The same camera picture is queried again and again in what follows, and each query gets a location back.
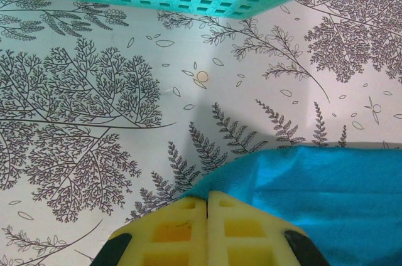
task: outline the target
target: wallpaper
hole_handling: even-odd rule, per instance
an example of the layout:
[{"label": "wallpaper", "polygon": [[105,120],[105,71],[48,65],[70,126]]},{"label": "wallpaper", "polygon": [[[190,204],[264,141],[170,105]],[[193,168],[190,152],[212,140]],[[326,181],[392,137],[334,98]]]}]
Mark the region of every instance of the wallpaper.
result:
[{"label": "wallpaper", "polygon": [[258,150],[399,149],[401,15],[0,0],[0,265],[89,265],[115,229]]}]

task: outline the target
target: leaf illustration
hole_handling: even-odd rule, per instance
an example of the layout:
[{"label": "leaf illustration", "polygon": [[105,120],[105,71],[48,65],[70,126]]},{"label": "leaf illustration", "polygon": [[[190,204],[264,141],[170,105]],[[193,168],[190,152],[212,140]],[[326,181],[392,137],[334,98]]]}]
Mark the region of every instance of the leaf illustration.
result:
[{"label": "leaf illustration", "polygon": [[259,106],[262,106],[265,113],[268,114],[271,122],[275,125],[274,130],[276,131],[276,139],[277,142],[289,142],[289,145],[278,146],[277,149],[283,149],[287,147],[294,146],[301,142],[305,142],[306,139],[304,137],[293,137],[299,128],[298,125],[294,126],[292,129],[291,127],[291,120],[285,123],[285,117],[283,115],[279,115],[279,113],[274,112],[269,106],[262,103],[260,100],[256,100]]},{"label": "leaf illustration", "polygon": [[290,14],[289,9],[288,9],[286,6],[284,6],[284,5],[281,6],[281,10],[282,10],[283,12],[285,12],[285,13]]},{"label": "leaf illustration", "polygon": [[134,44],[134,37],[131,37],[131,39],[128,41],[127,48],[130,48]]},{"label": "leaf illustration", "polygon": [[23,218],[25,220],[33,221],[33,218],[23,211],[19,211],[18,216],[20,216],[21,218]]},{"label": "leaf illustration", "polygon": [[342,129],[342,134],[341,134],[340,139],[338,141],[338,146],[337,147],[342,147],[342,148],[346,147],[346,137],[347,137],[346,125],[344,125],[344,127]]},{"label": "leaf illustration", "polygon": [[194,74],[192,72],[189,72],[188,70],[182,70],[183,73],[185,73],[187,76],[194,77]]},{"label": "leaf illustration", "polygon": [[193,145],[196,148],[198,155],[201,159],[201,163],[204,165],[202,169],[209,173],[221,165],[223,165],[227,158],[227,152],[220,155],[220,147],[215,147],[215,143],[210,143],[208,137],[204,135],[194,127],[194,123],[190,122],[190,136],[193,140]]},{"label": "leaf illustration", "polygon": [[180,94],[179,89],[177,89],[177,87],[173,87],[173,93],[177,96],[177,97],[181,97],[182,95]]},{"label": "leaf illustration", "polygon": [[357,130],[364,130],[362,124],[360,124],[358,121],[354,120],[352,122],[353,127],[355,127]]},{"label": "leaf illustration", "polygon": [[21,177],[26,166],[28,147],[33,144],[36,127],[36,124],[24,122],[0,122],[1,190],[11,189]]},{"label": "leaf illustration", "polygon": [[218,120],[217,125],[220,128],[219,132],[225,133],[224,139],[230,139],[231,141],[227,143],[229,147],[234,147],[231,152],[237,155],[250,154],[255,151],[260,150],[268,141],[260,141],[255,144],[252,148],[248,149],[250,142],[257,135],[257,131],[252,131],[245,137],[242,137],[244,131],[247,129],[246,125],[237,128],[238,121],[231,123],[231,118],[226,117],[225,113],[221,110],[218,103],[213,104],[212,113],[214,114],[214,119]]},{"label": "leaf illustration", "polygon": [[98,208],[111,215],[124,205],[123,191],[131,193],[130,177],[141,171],[121,150],[117,134],[93,136],[88,129],[47,125],[38,130],[35,149],[25,173],[37,186],[34,201],[46,201],[58,221],[77,221],[80,211]]},{"label": "leaf illustration", "polygon": [[161,48],[168,48],[169,46],[175,44],[175,42],[172,40],[158,40],[155,43],[157,46],[160,46]]},{"label": "leaf illustration", "polygon": [[193,104],[187,104],[186,106],[183,107],[184,110],[192,110],[194,108]]},{"label": "leaf illustration", "polygon": [[374,109],[373,109],[373,111],[372,111],[372,117],[373,117],[374,120],[376,121],[377,125],[379,125],[378,115],[377,115],[377,112],[374,111]]},{"label": "leaf illustration", "polygon": [[194,83],[196,84],[196,86],[199,86],[203,89],[207,89],[207,87],[200,81],[198,81],[197,79],[193,79]]},{"label": "leaf illustration", "polygon": [[220,61],[218,58],[213,58],[212,62],[215,63],[215,65],[217,65],[218,67],[222,67],[224,66],[224,64],[222,63],[222,61]]},{"label": "leaf illustration", "polygon": [[175,175],[175,187],[179,192],[184,193],[193,187],[195,178],[201,172],[195,171],[195,165],[188,166],[187,160],[183,160],[182,156],[178,155],[176,145],[173,142],[169,142],[168,154],[170,166]]},{"label": "leaf illustration", "polygon": [[291,97],[291,96],[292,96],[292,93],[291,93],[289,90],[287,90],[287,89],[282,89],[280,92],[281,92],[285,97]]},{"label": "leaf illustration", "polygon": [[8,203],[8,205],[17,205],[18,203],[21,203],[21,200],[14,200]]},{"label": "leaf illustration", "polygon": [[314,106],[315,113],[317,115],[317,118],[315,119],[317,122],[317,124],[315,124],[315,127],[317,129],[314,130],[313,137],[315,139],[312,140],[312,143],[318,147],[328,147],[328,143],[326,143],[328,139],[325,137],[327,135],[327,133],[325,132],[325,122],[323,121],[320,106],[318,106],[317,102],[314,102]]}]

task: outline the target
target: black plastic part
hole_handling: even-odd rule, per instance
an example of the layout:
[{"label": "black plastic part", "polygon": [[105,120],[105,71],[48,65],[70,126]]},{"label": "black plastic part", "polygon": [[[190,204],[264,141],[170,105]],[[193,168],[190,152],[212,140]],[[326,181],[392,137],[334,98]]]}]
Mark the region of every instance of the black plastic part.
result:
[{"label": "black plastic part", "polygon": [[90,266],[117,266],[131,238],[129,233],[123,233],[107,241]]},{"label": "black plastic part", "polygon": [[300,266],[330,266],[310,238],[294,230],[285,231],[285,238]]}]

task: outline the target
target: blue cloth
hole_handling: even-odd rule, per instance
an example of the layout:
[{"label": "blue cloth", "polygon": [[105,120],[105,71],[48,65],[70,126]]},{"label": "blue cloth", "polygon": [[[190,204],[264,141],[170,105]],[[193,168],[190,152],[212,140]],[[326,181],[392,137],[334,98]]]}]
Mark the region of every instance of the blue cloth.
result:
[{"label": "blue cloth", "polygon": [[402,151],[291,147],[260,151],[203,178],[210,190],[302,227],[331,265],[402,265]]}]

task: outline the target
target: fern illustration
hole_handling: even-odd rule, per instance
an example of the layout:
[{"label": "fern illustration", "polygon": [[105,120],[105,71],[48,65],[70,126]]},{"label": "fern illustration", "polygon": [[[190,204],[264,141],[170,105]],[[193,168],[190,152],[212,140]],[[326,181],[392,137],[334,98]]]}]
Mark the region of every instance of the fern illustration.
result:
[{"label": "fern illustration", "polygon": [[234,41],[236,36],[242,36],[241,45],[233,44],[232,53],[238,61],[244,59],[249,53],[268,54],[284,58],[287,63],[278,63],[277,66],[270,65],[263,75],[266,79],[270,76],[280,77],[282,73],[294,75],[295,78],[303,80],[311,78],[321,89],[329,101],[329,97],[315,79],[315,77],[299,62],[302,55],[299,44],[292,44],[294,37],[279,26],[274,26],[270,33],[261,34],[258,30],[256,18],[244,19],[239,22],[240,27],[233,28],[229,23],[221,24],[220,19],[211,16],[187,16],[177,12],[158,12],[158,20],[163,23],[166,29],[186,28],[190,29],[199,25],[200,29],[209,28],[209,34],[202,35],[204,43],[219,45],[225,40]]},{"label": "fern illustration", "polygon": [[158,191],[157,194],[159,198],[165,201],[172,200],[176,193],[176,189],[173,188],[173,185],[169,184],[169,181],[164,180],[162,176],[155,171],[152,171],[151,177],[156,186],[156,190]]},{"label": "fern illustration", "polygon": [[43,263],[48,257],[56,255],[57,253],[65,250],[68,247],[78,243],[87,236],[89,236],[97,227],[100,222],[93,227],[89,232],[73,242],[67,243],[61,240],[57,235],[48,237],[45,241],[41,241],[39,238],[28,238],[26,232],[20,230],[18,233],[13,232],[13,227],[8,225],[6,228],[2,228],[4,234],[8,240],[7,246],[15,246],[18,248],[18,252],[35,252],[36,256],[29,259],[26,258],[7,258],[3,255],[0,258],[0,266],[45,266]]},{"label": "fern illustration", "polygon": [[130,218],[126,218],[126,222],[141,218],[174,202],[180,196],[177,195],[177,191],[182,194],[193,187],[193,182],[201,171],[196,171],[195,166],[188,167],[187,161],[183,160],[182,156],[178,154],[176,145],[173,142],[168,143],[168,154],[170,167],[175,178],[174,185],[169,184],[158,173],[152,172],[151,177],[157,190],[156,194],[148,189],[141,188],[139,195],[142,198],[142,202],[135,202],[135,210],[130,212]]},{"label": "fern illustration", "polygon": [[311,63],[346,83],[371,61],[378,72],[402,83],[400,0],[298,0],[321,12],[322,22],[307,32]]},{"label": "fern illustration", "polygon": [[[6,38],[22,41],[35,40],[32,33],[45,29],[47,25],[59,35],[81,37],[83,32],[92,31],[92,24],[106,30],[111,25],[128,26],[126,13],[111,9],[108,4],[73,2],[70,9],[52,9],[54,0],[0,0],[0,30]],[[41,20],[23,21],[13,13],[39,13]]]},{"label": "fern illustration", "polygon": [[230,117],[225,118],[225,113],[221,110],[219,104],[215,103],[212,106],[212,108],[213,108],[212,113],[214,114],[214,119],[218,120],[216,124],[219,127],[221,127],[219,132],[226,133],[224,139],[232,140],[227,145],[229,147],[237,147],[237,149],[231,150],[232,153],[238,155],[250,154],[260,150],[265,144],[268,143],[268,141],[260,141],[257,144],[255,144],[252,148],[248,149],[247,147],[249,143],[252,141],[252,139],[256,136],[257,131],[252,131],[246,137],[241,139],[244,131],[247,129],[247,126],[242,125],[240,126],[240,128],[237,128],[237,125],[239,123],[239,121],[237,120],[232,122],[232,124],[229,126],[231,118]]},{"label": "fern illustration", "polygon": [[306,141],[304,137],[293,137],[297,132],[297,129],[299,128],[298,125],[290,129],[291,120],[289,120],[286,124],[284,124],[285,117],[283,115],[279,115],[279,113],[274,112],[274,110],[272,110],[269,106],[262,103],[260,100],[256,100],[256,102],[259,106],[262,106],[263,110],[265,110],[265,113],[269,115],[271,122],[275,124],[274,127],[274,130],[276,131],[275,136],[278,136],[276,141],[290,143],[289,145],[278,146],[277,149],[284,149]]},{"label": "fern illustration", "polygon": [[346,125],[344,125],[344,127],[342,128],[342,134],[341,134],[340,139],[338,141],[338,146],[337,147],[342,147],[342,148],[346,147],[346,144],[347,144],[346,143],[346,137],[347,137]]},{"label": "fern illustration", "polygon": [[28,146],[33,144],[36,124],[0,122],[0,189],[16,185],[26,166]]},{"label": "fern illustration", "polygon": [[178,155],[176,145],[173,142],[169,142],[168,154],[170,166],[175,175],[175,187],[179,192],[184,193],[193,187],[194,179],[201,172],[195,171],[195,165],[188,166],[187,160],[183,160],[182,156]]},{"label": "fern illustration", "polygon": [[200,154],[198,155],[200,162],[204,165],[202,169],[206,173],[203,175],[216,170],[223,165],[227,158],[227,152],[220,155],[220,147],[215,147],[214,142],[210,143],[208,137],[204,137],[204,135],[194,127],[193,122],[190,122],[189,128],[193,145]]},{"label": "fern illustration", "polygon": [[317,129],[314,130],[313,137],[315,139],[312,140],[312,143],[317,145],[318,147],[328,147],[328,144],[326,143],[328,139],[325,137],[327,135],[327,133],[325,132],[325,122],[322,117],[320,106],[318,106],[317,102],[314,102],[314,106],[315,113],[317,115],[317,118],[315,119],[317,121],[317,124],[315,124],[315,127]]},{"label": "fern illustration", "polygon": [[38,130],[25,173],[38,188],[34,201],[47,201],[58,221],[75,222],[80,211],[98,208],[111,215],[131,193],[130,177],[139,177],[137,162],[121,150],[117,134],[106,129],[100,137],[89,129],[47,125]]}]

